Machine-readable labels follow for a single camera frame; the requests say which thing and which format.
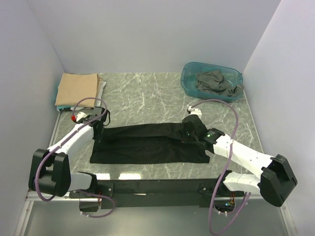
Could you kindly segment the black t shirt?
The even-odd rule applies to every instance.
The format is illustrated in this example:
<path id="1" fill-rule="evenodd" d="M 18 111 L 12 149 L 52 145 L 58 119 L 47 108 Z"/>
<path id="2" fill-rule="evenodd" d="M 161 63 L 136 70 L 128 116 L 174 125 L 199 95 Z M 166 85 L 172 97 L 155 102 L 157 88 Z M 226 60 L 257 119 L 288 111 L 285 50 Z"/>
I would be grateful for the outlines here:
<path id="1" fill-rule="evenodd" d="M 209 163 L 204 150 L 184 135 L 181 123 L 104 128 L 93 146 L 93 164 Z"/>

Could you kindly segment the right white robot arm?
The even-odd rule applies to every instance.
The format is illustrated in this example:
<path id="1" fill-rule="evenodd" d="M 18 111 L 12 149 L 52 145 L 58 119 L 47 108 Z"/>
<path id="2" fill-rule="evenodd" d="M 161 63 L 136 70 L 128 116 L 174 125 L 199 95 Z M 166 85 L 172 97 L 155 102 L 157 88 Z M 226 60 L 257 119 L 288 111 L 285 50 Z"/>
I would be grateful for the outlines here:
<path id="1" fill-rule="evenodd" d="M 266 202 L 281 207 L 298 181 L 282 155 L 270 156 L 247 147 L 224 132 L 208 129 L 197 115 L 189 115 L 182 121 L 184 136 L 203 150 L 223 156 L 247 169 L 249 174 L 225 171 L 216 191 L 221 196 L 243 191 L 260 195 Z"/>

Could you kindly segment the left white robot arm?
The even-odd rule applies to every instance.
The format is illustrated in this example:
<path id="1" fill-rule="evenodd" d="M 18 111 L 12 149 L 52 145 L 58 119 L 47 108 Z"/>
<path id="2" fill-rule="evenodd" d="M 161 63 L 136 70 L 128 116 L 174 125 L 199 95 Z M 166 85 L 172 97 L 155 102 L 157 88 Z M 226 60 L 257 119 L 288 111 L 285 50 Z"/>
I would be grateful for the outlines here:
<path id="1" fill-rule="evenodd" d="M 88 198 L 98 193 L 96 175 L 72 173 L 69 160 L 86 142 L 101 135 L 110 112 L 94 107 L 91 115 L 80 112 L 71 119 L 75 126 L 67 135 L 47 149 L 37 149 L 32 157 L 29 190 L 45 202 L 63 197 L 69 191 L 81 191 Z"/>

